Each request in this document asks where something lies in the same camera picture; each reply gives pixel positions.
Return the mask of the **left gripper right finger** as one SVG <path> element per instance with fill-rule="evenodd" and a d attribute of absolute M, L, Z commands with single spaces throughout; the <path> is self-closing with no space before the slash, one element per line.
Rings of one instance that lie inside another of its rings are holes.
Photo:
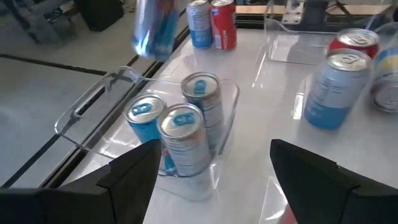
<path fill-rule="evenodd" d="M 281 139 L 270 157 L 298 223 L 397 224 L 397 189 Z"/>

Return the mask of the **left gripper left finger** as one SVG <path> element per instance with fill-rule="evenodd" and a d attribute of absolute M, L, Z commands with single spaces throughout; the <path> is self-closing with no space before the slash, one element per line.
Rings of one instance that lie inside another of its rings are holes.
<path fill-rule="evenodd" d="M 57 189 L 2 189 L 1 223 L 142 223 L 160 158 L 153 139 Z"/>

